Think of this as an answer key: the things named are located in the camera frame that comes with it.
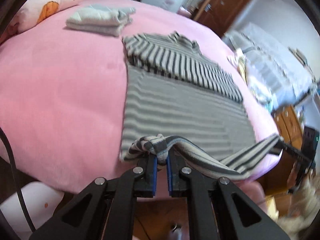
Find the pile of pastel clothes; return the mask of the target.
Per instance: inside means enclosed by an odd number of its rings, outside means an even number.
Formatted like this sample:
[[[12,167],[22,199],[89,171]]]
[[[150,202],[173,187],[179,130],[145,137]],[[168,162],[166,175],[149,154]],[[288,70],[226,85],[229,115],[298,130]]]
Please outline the pile of pastel clothes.
[[[228,61],[236,68],[256,101],[270,112],[273,109],[272,93],[243,51],[240,48],[236,49],[234,55],[228,57]]]

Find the grey covered sofa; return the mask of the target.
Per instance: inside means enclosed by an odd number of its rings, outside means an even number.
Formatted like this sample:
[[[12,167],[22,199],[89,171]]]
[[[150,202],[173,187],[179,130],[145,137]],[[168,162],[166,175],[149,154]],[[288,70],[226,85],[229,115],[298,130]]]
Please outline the grey covered sofa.
[[[316,90],[312,74],[289,48],[254,23],[227,31],[222,40],[233,51],[241,49],[255,78],[271,92],[274,109],[293,105]]]

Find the pink bed blanket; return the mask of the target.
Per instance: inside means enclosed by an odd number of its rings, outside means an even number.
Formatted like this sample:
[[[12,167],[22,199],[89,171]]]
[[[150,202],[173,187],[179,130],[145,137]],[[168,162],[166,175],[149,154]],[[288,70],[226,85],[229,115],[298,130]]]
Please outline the pink bed blanket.
[[[136,9],[122,36],[176,31],[195,40],[206,57],[232,74],[257,141],[278,133],[228,62],[232,51],[213,31],[144,3],[82,0],[1,45],[1,128],[20,171],[79,193],[95,178],[116,178],[131,166],[118,156],[127,80],[121,37],[69,30],[65,24],[76,10],[94,4]]]

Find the grey white striped sweater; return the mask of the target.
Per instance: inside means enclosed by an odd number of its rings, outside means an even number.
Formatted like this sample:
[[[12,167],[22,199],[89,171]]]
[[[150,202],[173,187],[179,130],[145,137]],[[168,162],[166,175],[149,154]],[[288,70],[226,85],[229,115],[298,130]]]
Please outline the grey white striped sweater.
[[[228,72],[179,33],[123,38],[127,63],[120,159],[153,154],[160,167],[169,151],[208,177],[258,178],[282,150],[277,132],[259,136],[244,96]]]

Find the pink cartoon quilt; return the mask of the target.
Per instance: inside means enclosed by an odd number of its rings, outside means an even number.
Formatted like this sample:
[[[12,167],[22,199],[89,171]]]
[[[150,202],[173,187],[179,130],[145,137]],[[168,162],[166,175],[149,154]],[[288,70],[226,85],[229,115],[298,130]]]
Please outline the pink cartoon quilt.
[[[82,0],[27,0],[1,35],[1,43],[28,31],[53,14],[78,5]]]

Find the folded grey knit sweater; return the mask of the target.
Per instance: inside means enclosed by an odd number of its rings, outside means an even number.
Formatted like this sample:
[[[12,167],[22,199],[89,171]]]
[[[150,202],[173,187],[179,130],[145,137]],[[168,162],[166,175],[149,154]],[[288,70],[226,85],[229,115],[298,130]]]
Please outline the folded grey knit sweater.
[[[93,4],[81,7],[66,20],[69,29],[118,37],[131,24],[135,7],[110,8]]]

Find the small wooden cabinet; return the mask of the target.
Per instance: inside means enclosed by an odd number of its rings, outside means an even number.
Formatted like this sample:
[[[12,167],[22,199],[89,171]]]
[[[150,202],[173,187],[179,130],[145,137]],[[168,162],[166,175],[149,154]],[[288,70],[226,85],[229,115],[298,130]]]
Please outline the small wooden cabinet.
[[[301,149],[303,131],[292,105],[278,109],[272,117],[284,141],[297,149]]]

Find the brown wooden door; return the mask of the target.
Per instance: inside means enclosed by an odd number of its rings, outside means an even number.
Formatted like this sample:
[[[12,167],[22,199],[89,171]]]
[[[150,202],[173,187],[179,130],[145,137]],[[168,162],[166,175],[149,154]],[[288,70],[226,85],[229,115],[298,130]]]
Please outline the brown wooden door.
[[[223,37],[251,0],[204,0],[193,20]]]

